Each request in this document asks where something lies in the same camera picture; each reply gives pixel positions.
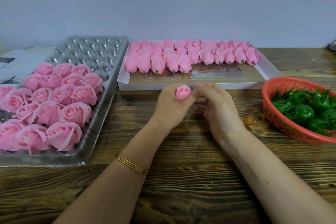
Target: gold bangle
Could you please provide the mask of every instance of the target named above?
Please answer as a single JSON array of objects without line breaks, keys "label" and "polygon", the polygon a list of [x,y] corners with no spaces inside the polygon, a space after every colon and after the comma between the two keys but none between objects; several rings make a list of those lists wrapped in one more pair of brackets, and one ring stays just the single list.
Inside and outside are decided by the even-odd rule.
[{"label": "gold bangle", "polygon": [[121,163],[123,163],[125,166],[128,166],[129,168],[132,168],[135,171],[138,171],[139,173],[142,173],[144,175],[148,175],[149,172],[142,169],[141,167],[138,167],[137,165],[133,164],[132,162],[130,162],[129,160],[125,159],[124,157],[122,157],[121,155],[117,154],[115,156],[115,158],[117,160],[119,160]]}]

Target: gray wall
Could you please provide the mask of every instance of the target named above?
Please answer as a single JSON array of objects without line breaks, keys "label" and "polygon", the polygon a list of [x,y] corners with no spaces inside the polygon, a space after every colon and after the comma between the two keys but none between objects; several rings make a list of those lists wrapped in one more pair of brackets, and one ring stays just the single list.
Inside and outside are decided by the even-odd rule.
[{"label": "gray wall", "polygon": [[10,48],[70,34],[322,47],[336,38],[336,0],[0,0],[0,43]]}]

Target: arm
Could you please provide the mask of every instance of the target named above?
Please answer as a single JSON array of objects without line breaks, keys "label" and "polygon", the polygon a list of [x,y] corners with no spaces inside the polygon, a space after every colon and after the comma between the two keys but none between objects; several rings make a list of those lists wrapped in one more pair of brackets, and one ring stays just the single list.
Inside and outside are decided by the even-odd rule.
[{"label": "arm", "polygon": [[[175,91],[180,85],[162,90],[152,118],[121,151],[121,156],[149,170],[162,141],[183,120],[197,99],[194,91],[183,101],[178,101]],[[142,173],[113,160],[54,224],[129,223],[145,178]]]},{"label": "arm", "polygon": [[197,85],[195,110],[208,120],[273,223],[336,223],[336,210],[296,176],[239,118],[232,97],[218,85]]}]

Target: wooden table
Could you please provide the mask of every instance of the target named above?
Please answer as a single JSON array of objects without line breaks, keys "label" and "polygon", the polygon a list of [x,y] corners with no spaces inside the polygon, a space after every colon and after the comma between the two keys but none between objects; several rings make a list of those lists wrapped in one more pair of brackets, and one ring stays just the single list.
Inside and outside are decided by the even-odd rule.
[{"label": "wooden table", "polygon": [[[260,48],[285,76],[336,86],[336,55]],[[231,90],[245,126],[336,207],[336,144],[286,137],[265,120],[260,90]],[[149,120],[159,91],[117,91],[90,163],[78,168],[0,168],[0,223],[51,223]],[[155,155],[131,223],[269,223],[207,122],[190,110]]]}]

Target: forearm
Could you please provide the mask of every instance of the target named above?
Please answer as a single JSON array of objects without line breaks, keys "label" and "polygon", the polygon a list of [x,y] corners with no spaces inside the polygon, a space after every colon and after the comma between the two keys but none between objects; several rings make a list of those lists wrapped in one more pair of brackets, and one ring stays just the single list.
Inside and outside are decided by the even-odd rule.
[{"label": "forearm", "polygon": [[[167,133],[148,123],[120,155],[148,170]],[[114,160],[55,224],[129,223],[144,181],[145,175]]]},{"label": "forearm", "polygon": [[247,130],[223,141],[273,223],[336,223],[336,211]]}]

